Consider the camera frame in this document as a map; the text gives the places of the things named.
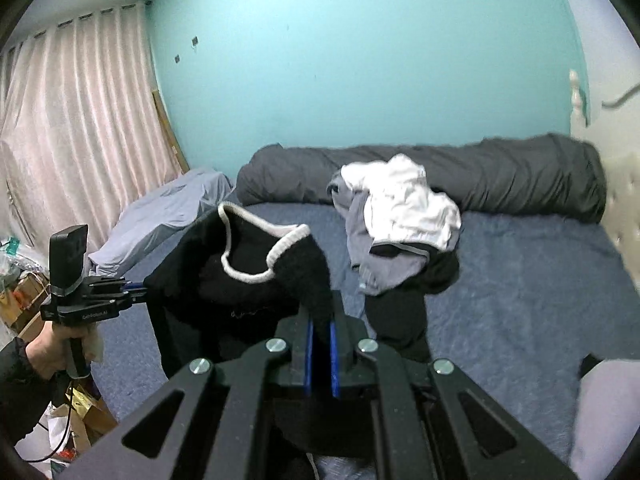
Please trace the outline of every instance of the headboard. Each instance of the headboard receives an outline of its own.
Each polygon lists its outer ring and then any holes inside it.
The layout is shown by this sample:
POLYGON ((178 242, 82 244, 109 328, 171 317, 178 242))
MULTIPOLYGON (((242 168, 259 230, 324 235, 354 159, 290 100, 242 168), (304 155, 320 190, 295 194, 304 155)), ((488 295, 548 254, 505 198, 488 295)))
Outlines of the headboard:
POLYGON ((601 224, 622 254, 626 270, 640 290, 640 153, 634 150, 634 143, 629 142, 640 136, 640 124, 625 117, 629 113, 625 103, 633 96, 627 92, 617 103, 593 104, 602 109, 598 119, 587 126, 580 80, 573 70, 569 80, 571 135, 588 140, 596 147, 607 177, 607 205, 601 224))

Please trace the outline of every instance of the screw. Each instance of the screw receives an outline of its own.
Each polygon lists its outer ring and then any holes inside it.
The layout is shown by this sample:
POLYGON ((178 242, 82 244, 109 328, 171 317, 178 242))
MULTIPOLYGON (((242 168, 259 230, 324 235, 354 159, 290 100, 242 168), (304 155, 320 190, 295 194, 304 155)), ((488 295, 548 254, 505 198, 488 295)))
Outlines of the screw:
POLYGON ((378 349, 378 343, 373 339, 365 338, 358 341, 358 348, 361 352, 368 354, 378 349))
POLYGON ((449 375, 455 368, 453 363, 448 359, 436 359, 433 362, 433 369, 436 370, 437 374, 449 375))
POLYGON ((287 342, 279 337, 274 337, 267 341, 266 347, 269 352, 282 352, 287 348, 287 342))
POLYGON ((209 368, 211 368, 211 363, 202 357, 200 359, 194 359, 189 363, 189 370, 196 375, 205 374, 209 371, 209 368))

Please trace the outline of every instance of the white bed post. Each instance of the white bed post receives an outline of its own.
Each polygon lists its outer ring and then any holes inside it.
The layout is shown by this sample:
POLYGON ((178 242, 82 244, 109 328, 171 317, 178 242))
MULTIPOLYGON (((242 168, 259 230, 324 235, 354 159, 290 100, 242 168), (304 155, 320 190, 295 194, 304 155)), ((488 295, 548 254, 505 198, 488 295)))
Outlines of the white bed post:
POLYGON ((571 135, 587 127, 587 119, 582 111, 583 102, 580 95, 580 76, 575 70, 569 70, 569 82, 571 83, 571 135))

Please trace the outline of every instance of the black handle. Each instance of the black handle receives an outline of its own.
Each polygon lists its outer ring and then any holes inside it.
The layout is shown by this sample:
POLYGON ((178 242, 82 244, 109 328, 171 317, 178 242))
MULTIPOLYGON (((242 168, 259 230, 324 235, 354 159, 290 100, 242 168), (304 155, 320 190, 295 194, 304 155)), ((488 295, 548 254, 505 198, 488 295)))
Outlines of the black handle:
POLYGON ((84 379, 91 373, 91 365, 84 358, 82 339, 69 340, 69 352, 66 359, 66 373, 72 379, 84 379))

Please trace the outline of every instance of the teal wall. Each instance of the teal wall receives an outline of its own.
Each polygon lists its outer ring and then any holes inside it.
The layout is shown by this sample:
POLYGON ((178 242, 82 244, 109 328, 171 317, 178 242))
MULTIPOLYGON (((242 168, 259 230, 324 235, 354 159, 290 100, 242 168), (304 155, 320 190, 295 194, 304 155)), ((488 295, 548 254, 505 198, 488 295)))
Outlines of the teal wall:
POLYGON ((153 1, 178 141, 192 167, 231 177, 272 142, 568 133, 569 69, 586 84, 566 0, 153 1))

